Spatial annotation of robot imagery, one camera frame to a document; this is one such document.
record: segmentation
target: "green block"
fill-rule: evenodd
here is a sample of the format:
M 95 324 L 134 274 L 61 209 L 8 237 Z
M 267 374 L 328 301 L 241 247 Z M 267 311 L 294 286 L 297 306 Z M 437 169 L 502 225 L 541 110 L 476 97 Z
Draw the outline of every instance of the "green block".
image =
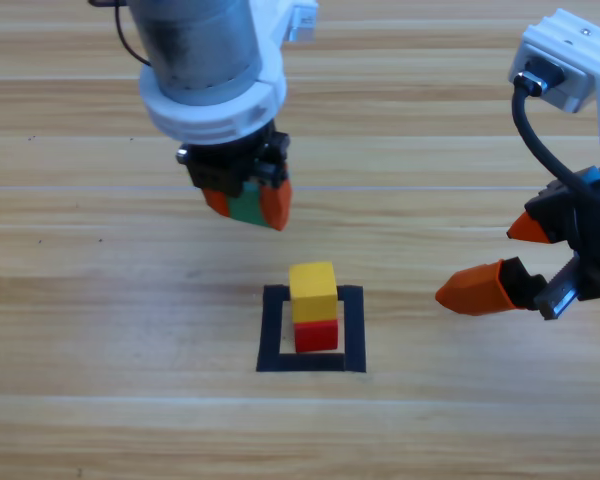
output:
M 260 189 L 257 185 L 247 182 L 240 198 L 229 198 L 229 216 L 239 222 L 269 227 L 260 210 Z

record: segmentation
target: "red block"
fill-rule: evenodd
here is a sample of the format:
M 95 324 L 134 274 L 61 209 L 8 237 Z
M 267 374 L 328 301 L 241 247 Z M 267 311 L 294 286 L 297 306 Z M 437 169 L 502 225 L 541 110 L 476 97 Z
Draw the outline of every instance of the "red block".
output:
M 316 352 L 338 348 L 338 320 L 295 323 L 296 352 Z

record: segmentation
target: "screw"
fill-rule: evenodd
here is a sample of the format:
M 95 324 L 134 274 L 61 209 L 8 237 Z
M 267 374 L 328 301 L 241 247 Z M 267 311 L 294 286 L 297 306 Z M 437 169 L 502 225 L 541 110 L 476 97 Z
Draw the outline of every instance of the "screw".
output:
M 186 165 L 188 157 L 189 152 L 187 151 L 187 149 L 184 147 L 180 147 L 178 149 L 178 153 L 176 153 L 176 160 L 178 161 L 178 163 L 180 165 Z

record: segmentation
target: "table surface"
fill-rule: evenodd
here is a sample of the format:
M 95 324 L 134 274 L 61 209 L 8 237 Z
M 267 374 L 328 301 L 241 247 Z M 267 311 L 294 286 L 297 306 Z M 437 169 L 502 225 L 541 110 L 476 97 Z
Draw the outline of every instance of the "table surface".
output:
M 0 0 L 0 480 L 600 480 L 600 301 L 546 323 L 434 300 L 459 269 L 568 260 L 506 239 L 551 180 L 506 77 L 527 25 L 600 25 L 600 0 L 322 7 L 285 48 L 278 233 L 191 188 L 111 10 Z M 595 105 L 529 111 L 600 165 Z M 256 373 L 263 286 L 320 260 L 364 286 L 368 373 Z

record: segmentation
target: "black cable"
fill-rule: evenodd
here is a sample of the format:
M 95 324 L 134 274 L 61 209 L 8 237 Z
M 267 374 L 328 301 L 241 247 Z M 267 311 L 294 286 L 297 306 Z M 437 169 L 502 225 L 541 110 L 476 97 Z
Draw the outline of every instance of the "black cable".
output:
M 124 38 L 124 32 L 122 31 L 122 23 L 120 22 L 120 0 L 116 0 L 115 7 L 116 7 L 115 8 L 116 29 L 118 30 L 118 37 L 120 37 L 120 41 L 122 42 L 122 45 L 124 46 L 124 48 L 127 49 L 127 52 L 129 52 L 133 58 L 135 58 L 136 60 L 138 60 L 141 63 L 144 63 L 146 66 L 150 67 L 151 64 L 149 63 L 149 61 L 145 60 L 140 55 L 138 55 L 133 50 L 133 48 L 131 48 L 131 46 L 127 43 L 127 39 Z
M 529 92 L 524 87 L 517 86 L 511 99 L 513 122 L 527 148 L 554 177 L 573 190 L 582 200 L 600 207 L 600 196 L 582 178 L 558 160 L 533 131 L 525 112 L 525 101 L 528 96 Z

